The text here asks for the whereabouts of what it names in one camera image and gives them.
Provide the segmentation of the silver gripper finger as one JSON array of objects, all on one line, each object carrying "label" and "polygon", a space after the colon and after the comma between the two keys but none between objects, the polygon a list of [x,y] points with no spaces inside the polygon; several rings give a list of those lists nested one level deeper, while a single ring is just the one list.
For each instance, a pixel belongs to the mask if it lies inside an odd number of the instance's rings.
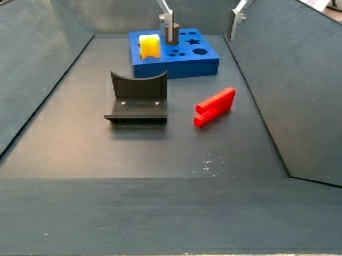
[{"label": "silver gripper finger", "polygon": [[233,40],[237,24],[245,19],[245,14],[243,13],[247,8],[249,0],[240,0],[236,7],[231,10],[231,20],[228,29],[228,40]]},{"label": "silver gripper finger", "polygon": [[157,2],[157,5],[161,9],[161,12],[163,12],[163,17],[164,17],[163,20],[164,20],[165,25],[172,25],[172,23],[173,23],[173,12],[168,7],[168,4],[167,4],[165,0],[156,0],[156,2]]}]

